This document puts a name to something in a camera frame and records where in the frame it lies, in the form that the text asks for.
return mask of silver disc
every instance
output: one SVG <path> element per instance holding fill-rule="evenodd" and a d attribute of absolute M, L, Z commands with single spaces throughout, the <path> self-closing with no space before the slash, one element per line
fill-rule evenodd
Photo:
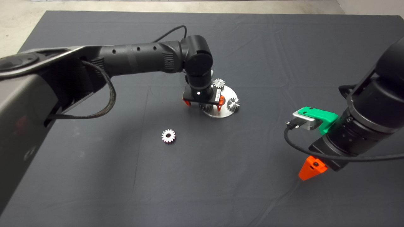
<path fill-rule="evenodd" d="M 220 109 L 220 111 L 217 111 L 217 107 L 213 105 L 213 108 L 211 108 L 209 111 L 203 111 L 203 112 L 213 118 L 225 118 L 234 114 L 234 112 L 227 109 L 227 101 L 231 98 L 237 98 L 236 93 L 233 91 L 233 89 L 225 85 L 225 87 L 221 92 L 221 95 L 225 97 L 226 101 L 225 104 Z"/>

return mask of green mount bracket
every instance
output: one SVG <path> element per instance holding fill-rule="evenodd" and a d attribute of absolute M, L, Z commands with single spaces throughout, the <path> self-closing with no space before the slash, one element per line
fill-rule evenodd
<path fill-rule="evenodd" d="M 318 127 L 318 130 L 320 131 L 321 135 L 326 134 L 328 132 L 329 128 L 331 127 L 331 125 L 334 123 L 334 121 L 336 121 L 338 119 L 338 115 L 335 113 L 331 113 L 331 112 L 328 112 L 325 110 L 315 109 L 315 108 L 311 108 L 311 107 L 307 107 L 307 106 L 301 108 L 297 113 L 300 115 L 303 115 L 303 116 L 321 120 L 322 123 Z"/>

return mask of orange cone-shaped part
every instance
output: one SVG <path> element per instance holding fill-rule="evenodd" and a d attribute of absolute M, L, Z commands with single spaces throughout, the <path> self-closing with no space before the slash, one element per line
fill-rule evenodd
<path fill-rule="evenodd" d="M 327 169 L 328 167 L 320 159 L 309 156 L 300 170 L 299 177 L 305 181 L 320 173 L 324 173 Z"/>

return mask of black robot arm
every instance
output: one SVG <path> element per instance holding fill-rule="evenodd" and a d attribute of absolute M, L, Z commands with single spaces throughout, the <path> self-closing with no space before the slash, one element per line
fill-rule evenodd
<path fill-rule="evenodd" d="M 202 36 L 181 41 L 117 46 L 76 46 L 28 50 L 0 59 L 0 214 L 14 193 L 54 119 L 108 84 L 110 77 L 185 71 L 183 99 L 218 104 L 211 86 L 212 55 Z"/>
<path fill-rule="evenodd" d="M 286 141 L 295 149 L 319 158 L 335 171 L 348 162 L 404 158 L 404 153 L 358 156 L 404 127 L 403 59 L 404 38 L 391 45 L 357 85 L 340 87 L 348 107 L 309 150 L 290 141 L 287 132 L 293 127 L 285 130 Z"/>

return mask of gear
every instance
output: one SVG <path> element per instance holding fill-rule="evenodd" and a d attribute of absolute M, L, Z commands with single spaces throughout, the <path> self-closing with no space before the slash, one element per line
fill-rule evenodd
<path fill-rule="evenodd" d="M 172 143 L 175 140 L 175 132 L 174 130 L 167 129 L 162 133 L 161 138 L 165 143 Z"/>
<path fill-rule="evenodd" d="M 238 98 L 231 98 L 227 102 L 227 109 L 231 112 L 237 112 L 238 108 L 240 107 L 240 101 Z"/>
<path fill-rule="evenodd" d="M 213 108 L 213 105 L 212 104 L 200 103 L 199 108 L 201 110 L 203 110 L 203 111 L 209 112 Z"/>
<path fill-rule="evenodd" d="M 219 88 L 219 89 L 222 89 L 223 90 L 223 88 L 225 87 L 225 81 L 224 80 L 222 80 L 222 79 L 215 79 L 214 81 L 213 81 L 213 86 L 215 87 L 215 88 Z"/>

